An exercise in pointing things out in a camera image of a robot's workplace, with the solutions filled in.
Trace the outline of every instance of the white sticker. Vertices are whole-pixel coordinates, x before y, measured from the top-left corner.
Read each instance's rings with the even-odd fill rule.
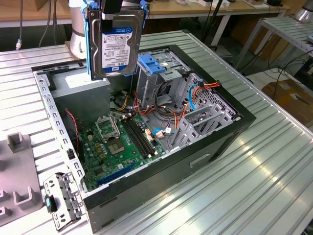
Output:
[[[166,62],[161,63],[160,65],[163,66],[163,67],[164,67],[164,66],[168,66],[168,64],[167,64]]]
[[[164,131],[165,131],[165,133],[171,133],[171,130],[172,129],[170,127],[166,127]]]
[[[102,34],[102,68],[105,72],[126,68],[131,52],[127,42],[132,34],[133,29],[129,27],[116,27],[112,32]]]
[[[286,83],[281,83],[280,86],[281,86],[283,89],[285,89],[285,90],[291,89],[291,87],[290,87],[288,84],[286,84]]]
[[[67,85],[69,88],[75,88],[75,87],[88,85],[94,82],[100,82],[101,80],[92,81],[90,75],[87,72],[85,72],[85,73],[67,76],[65,78],[65,81],[67,82]]]

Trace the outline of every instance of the hard drive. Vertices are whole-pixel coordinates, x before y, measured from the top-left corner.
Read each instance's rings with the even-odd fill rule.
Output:
[[[88,11],[92,80],[135,72],[144,11],[122,7],[106,25],[98,10]]]

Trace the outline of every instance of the metal rack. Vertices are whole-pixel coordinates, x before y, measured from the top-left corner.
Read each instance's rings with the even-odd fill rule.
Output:
[[[312,133],[191,34],[143,35],[140,48],[177,44],[257,119],[219,159],[97,234],[300,234],[313,218]],[[40,185],[66,171],[30,67],[71,60],[65,46],[0,53],[0,138],[31,135]],[[62,234],[91,234],[86,216]],[[45,207],[1,234],[57,234]]]
[[[286,56],[287,60],[284,62],[284,65],[287,64],[287,62],[290,60],[296,48],[302,50],[303,52],[309,52],[313,50],[313,44],[307,40],[307,37],[313,34],[313,23],[301,23],[292,17],[263,18],[259,20],[245,46],[240,52],[237,64],[235,65],[236,69],[238,69],[262,27],[265,27],[269,30],[265,36],[265,40],[261,42],[261,44],[263,44],[262,46],[264,46],[272,33],[277,34],[295,46],[294,49],[292,49]],[[308,55],[313,56],[313,51],[308,53]]]

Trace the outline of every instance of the wooden table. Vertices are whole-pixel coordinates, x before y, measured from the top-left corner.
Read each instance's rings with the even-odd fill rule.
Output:
[[[175,0],[170,2],[156,1],[151,3],[149,19],[207,16],[209,9],[210,7],[204,7],[198,3],[183,6]],[[212,41],[212,45],[218,44],[231,15],[278,13],[278,17],[281,17],[288,9],[289,7],[286,5],[283,7],[271,6],[266,9],[257,9],[242,0],[231,3],[229,7],[220,8],[218,15],[223,16],[223,19]],[[38,12],[23,11],[23,26],[46,25],[47,13],[48,2]],[[67,0],[57,0],[57,17],[58,24],[71,23]],[[0,27],[18,27],[20,25],[19,20],[19,8],[0,6]]]

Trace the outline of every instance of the metal bracket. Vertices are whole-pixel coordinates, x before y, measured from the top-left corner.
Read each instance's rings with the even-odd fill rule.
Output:
[[[76,223],[85,213],[85,207],[72,174],[56,173],[44,181],[45,192],[53,197],[57,210],[52,218],[57,231]]]

